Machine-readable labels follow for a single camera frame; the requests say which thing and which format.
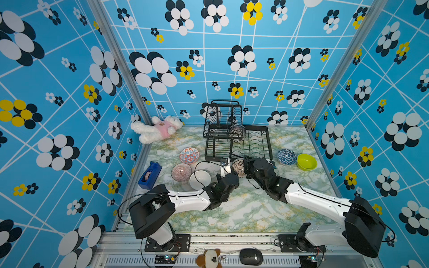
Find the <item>black white leaf bowl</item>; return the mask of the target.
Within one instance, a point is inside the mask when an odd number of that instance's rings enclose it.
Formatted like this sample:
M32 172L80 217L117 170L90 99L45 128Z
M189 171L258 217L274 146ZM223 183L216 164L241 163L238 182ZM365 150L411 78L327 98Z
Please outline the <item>black white leaf bowl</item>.
M231 137L235 140L243 140L246 137L246 129L241 125L234 125L229 129Z

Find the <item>blue triangle pattern bowl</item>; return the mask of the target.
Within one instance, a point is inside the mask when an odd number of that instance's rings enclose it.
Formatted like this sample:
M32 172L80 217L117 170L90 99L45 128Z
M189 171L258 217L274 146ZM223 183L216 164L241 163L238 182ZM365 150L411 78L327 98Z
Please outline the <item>blue triangle pattern bowl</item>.
M293 165L297 162L297 155L289 149L280 149L277 153L278 160L283 165Z

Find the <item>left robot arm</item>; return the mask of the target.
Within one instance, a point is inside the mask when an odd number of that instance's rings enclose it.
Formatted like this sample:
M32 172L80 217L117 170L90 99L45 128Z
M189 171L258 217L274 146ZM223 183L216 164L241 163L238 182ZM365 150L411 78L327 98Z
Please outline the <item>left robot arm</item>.
M217 178L216 183L198 191L174 192L162 184L138 197L128 207L136 239L151 238L163 248L175 244L175 231L168 222L172 215L218 208L239 187L236 173Z

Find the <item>plain white bowl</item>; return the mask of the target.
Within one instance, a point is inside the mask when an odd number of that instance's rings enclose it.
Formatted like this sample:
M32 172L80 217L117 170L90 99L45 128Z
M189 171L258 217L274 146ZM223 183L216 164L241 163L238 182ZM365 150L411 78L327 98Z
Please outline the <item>plain white bowl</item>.
M211 182L210 174L204 170L194 172L189 178L190 186L196 191L209 186Z

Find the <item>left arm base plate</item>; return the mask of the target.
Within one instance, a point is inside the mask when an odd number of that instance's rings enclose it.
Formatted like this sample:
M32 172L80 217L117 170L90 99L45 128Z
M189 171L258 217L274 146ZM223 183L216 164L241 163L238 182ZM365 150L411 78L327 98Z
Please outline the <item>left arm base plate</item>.
M148 237L145 242L145 252L189 252L191 235L176 234L172 240L164 245L159 245L154 239Z

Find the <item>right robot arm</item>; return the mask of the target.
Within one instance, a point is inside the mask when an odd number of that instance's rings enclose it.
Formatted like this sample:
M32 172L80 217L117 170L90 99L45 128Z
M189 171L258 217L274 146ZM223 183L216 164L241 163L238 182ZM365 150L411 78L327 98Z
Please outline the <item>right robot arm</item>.
M333 197L278 176L265 158L244 158L247 178L255 180L276 201L301 206L334 221L333 224L303 223L294 240L303 252L327 245L349 246L361 255L377 258L386 224L361 197L353 200Z

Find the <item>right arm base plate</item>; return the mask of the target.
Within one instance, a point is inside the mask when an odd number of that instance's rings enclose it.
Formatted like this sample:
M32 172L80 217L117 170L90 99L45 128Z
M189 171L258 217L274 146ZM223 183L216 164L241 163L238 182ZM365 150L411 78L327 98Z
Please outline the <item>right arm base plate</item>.
M326 247L314 246L305 237L297 238L296 234L280 234L278 236L281 252L294 253L325 253Z

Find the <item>brown white patterned bowl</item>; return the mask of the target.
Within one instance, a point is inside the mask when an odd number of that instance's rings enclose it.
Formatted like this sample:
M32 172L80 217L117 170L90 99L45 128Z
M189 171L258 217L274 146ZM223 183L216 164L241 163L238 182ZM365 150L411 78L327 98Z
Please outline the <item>brown white patterned bowl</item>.
M243 159L236 159L232 163L232 169L234 170L234 172L237 172L239 178L245 178L246 177Z

